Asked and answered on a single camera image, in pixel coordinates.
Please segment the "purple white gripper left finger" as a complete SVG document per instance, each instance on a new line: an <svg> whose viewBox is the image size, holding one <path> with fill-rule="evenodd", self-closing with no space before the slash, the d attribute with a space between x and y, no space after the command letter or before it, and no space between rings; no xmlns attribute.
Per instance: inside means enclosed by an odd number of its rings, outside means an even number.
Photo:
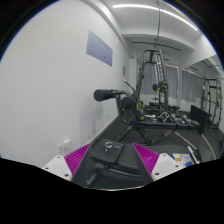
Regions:
<svg viewBox="0 0 224 224"><path fill-rule="evenodd" d="M45 166L43 166L42 169L65 180L71 181L84 159L88 148L89 144L74 150L66 156L56 155Z"/></svg>

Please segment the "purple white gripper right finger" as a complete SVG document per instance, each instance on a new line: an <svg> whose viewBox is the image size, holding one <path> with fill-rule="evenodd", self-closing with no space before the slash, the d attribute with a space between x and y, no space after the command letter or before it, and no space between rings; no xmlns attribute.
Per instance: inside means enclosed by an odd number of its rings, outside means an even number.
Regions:
<svg viewBox="0 0 224 224"><path fill-rule="evenodd" d="M164 178L184 168L184 165L167 153L157 154L136 143L133 146L142 165L153 181Z"/></svg>

